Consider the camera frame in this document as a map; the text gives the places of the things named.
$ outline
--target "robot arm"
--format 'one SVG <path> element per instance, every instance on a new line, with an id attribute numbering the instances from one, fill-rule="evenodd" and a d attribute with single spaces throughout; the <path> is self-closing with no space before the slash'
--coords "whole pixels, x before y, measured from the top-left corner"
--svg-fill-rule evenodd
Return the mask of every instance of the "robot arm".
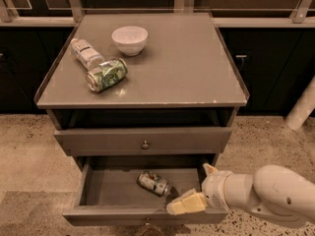
<path id="1" fill-rule="evenodd" d="M 254 175 L 204 168 L 202 193 L 191 190 L 174 200 L 166 207 L 170 214 L 241 208 L 282 226 L 315 223 L 315 185 L 287 168 L 268 165 Z"/>

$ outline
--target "can in drawer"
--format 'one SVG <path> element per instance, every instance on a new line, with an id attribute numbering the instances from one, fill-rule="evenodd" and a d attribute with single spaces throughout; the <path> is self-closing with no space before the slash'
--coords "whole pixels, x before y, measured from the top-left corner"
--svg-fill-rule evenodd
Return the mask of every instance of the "can in drawer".
<path id="1" fill-rule="evenodd" d="M 157 194 L 158 196 L 164 196 L 168 191 L 167 180 L 156 175 L 152 171 L 142 172 L 138 178 L 138 182 L 142 187 Z"/>
<path id="2" fill-rule="evenodd" d="M 123 80 L 127 73 L 127 66 L 123 59 L 112 59 L 88 71 L 88 85 L 92 91 L 100 92 Z"/>

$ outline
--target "open drawer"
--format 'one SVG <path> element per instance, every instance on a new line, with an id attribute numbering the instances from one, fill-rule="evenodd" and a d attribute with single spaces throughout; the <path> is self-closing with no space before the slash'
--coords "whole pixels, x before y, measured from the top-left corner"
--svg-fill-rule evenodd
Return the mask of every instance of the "open drawer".
<path id="1" fill-rule="evenodd" d="M 70 156 L 221 153 L 231 134 L 221 127 L 57 130 Z"/>
<path id="2" fill-rule="evenodd" d="M 226 213 L 169 215 L 166 205 L 186 191 L 201 190 L 205 178 L 200 165 L 214 155 L 88 157 L 75 206 L 63 216 L 73 225 L 142 225 L 220 223 Z M 170 192 L 159 197 L 137 183 L 143 170 L 165 178 Z"/>

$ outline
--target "bowl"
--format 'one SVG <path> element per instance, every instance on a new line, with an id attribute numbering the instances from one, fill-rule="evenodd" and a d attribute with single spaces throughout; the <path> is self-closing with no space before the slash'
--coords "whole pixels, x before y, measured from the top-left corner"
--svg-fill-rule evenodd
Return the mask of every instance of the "bowl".
<path id="1" fill-rule="evenodd" d="M 145 48 L 148 32 L 139 27 L 124 27 L 115 30 L 111 38 L 121 52 L 127 56 L 135 56 Z"/>

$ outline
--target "cabinet top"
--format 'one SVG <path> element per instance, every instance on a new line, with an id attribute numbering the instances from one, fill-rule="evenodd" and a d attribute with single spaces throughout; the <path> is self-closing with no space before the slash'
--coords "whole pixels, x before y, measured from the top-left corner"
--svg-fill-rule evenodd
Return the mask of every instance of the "cabinet top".
<path id="1" fill-rule="evenodd" d="M 127 57 L 111 34 L 124 26 L 148 33 L 145 49 Z M 68 46 L 37 105 L 60 108 L 244 106 L 243 91 L 208 14 L 86 15 L 75 34 L 106 60 L 120 57 L 127 77 L 101 93 L 89 89 L 86 69 Z"/>

